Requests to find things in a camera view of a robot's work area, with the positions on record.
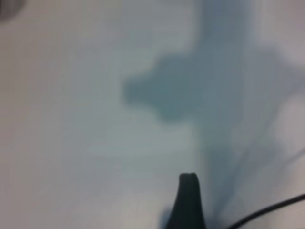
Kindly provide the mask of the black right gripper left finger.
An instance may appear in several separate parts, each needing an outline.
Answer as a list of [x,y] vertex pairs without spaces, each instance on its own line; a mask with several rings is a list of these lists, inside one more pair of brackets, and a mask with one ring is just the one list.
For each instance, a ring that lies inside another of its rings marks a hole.
[[188,194],[188,182],[189,173],[182,173],[179,175],[179,185],[177,194],[175,197],[175,202],[171,210],[168,222],[166,223],[166,229],[185,229],[187,224],[186,218],[186,208],[187,194]]

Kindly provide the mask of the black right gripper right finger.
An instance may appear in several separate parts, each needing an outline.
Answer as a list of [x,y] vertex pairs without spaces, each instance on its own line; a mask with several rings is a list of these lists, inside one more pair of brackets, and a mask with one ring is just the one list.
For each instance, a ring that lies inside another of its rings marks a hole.
[[190,229],[205,229],[205,220],[203,215],[200,184],[195,173],[190,174],[191,177],[191,193],[190,193],[190,209],[189,222]]

